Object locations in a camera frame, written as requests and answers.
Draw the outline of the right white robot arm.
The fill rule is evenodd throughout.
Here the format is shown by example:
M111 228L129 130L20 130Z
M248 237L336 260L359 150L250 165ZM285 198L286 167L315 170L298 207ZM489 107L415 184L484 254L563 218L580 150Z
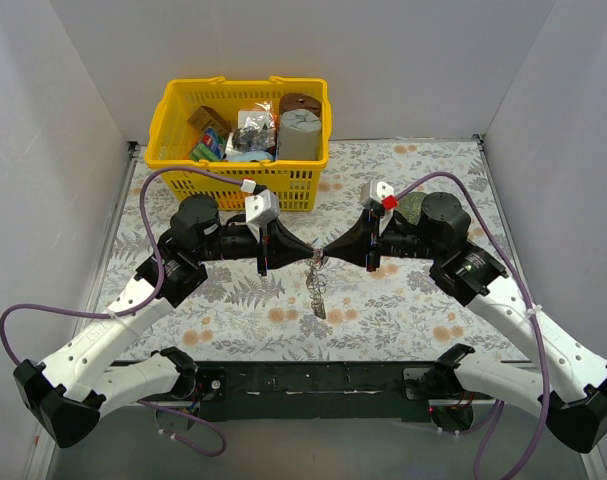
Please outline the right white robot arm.
M456 196L410 197L416 220L368 201L357 223L325 247L324 255L369 271L383 256L431 261L435 285L494 326L538 369L512 367L457 344L409 380L409 388L434 397L482 393L533 416L546 409L545 425L559 441L579 453L592 451L607 433L607 360L526 305L506 267L469 240L471 218Z

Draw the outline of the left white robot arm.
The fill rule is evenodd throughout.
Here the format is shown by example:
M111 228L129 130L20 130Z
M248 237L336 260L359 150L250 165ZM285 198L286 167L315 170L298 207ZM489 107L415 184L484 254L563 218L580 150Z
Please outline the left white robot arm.
M313 248L289 232L278 215L278 199L270 191L246 198L240 225L222 224L210 196L183 200L156 244L159 254L137 268L103 318L45 359L24 360L15 368L24 404L57 446L76 445L102 417L135 401L194 395L197 365L176 347L127 367L112 363L206 281L206 262L256 259L264 275L311 258Z

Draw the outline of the metal ring disc with keyrings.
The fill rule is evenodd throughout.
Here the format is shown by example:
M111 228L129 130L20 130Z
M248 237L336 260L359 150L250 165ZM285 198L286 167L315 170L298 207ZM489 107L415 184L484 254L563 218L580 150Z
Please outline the metal ring disc with keyrings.
M306 288L309 293L310 307L315 317L326 320L323 294L326 291L327 280L322 272L327 259L322 249L315 249L314 256L307 261Z

